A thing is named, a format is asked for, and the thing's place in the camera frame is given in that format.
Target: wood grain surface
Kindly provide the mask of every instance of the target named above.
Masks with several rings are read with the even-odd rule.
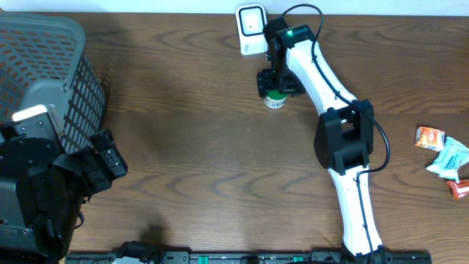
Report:
[[[314,154],[316,110],[306,95],[265,106],[255,76],[270,63],[240,54],[235,16],[52,15],[84,27],[111,90],[104,128],[129,165],[83,206],[72,252],[132,240],[194,251],[341,246],[336,189]],[[315,29],[318,17],[287,21]],[[437,153],[413,146],[418,125],[469,146],[469,18],[328,15],[320,45],[391,141],[388,168],[369,184],[383,243],[469,263],[469,198],[454,200],[425,169]],[[378,133],[374,142],[371,167],[384,159]]]

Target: white background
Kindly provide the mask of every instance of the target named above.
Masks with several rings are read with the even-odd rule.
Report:
[[[0,0],[5,11],[181,12],[234,14],[244,4],[262,4],[279,14],[294,4],[315,4],[325,14],[469,15],[469,0]],[[296,12],[310,13],[303,8]]]

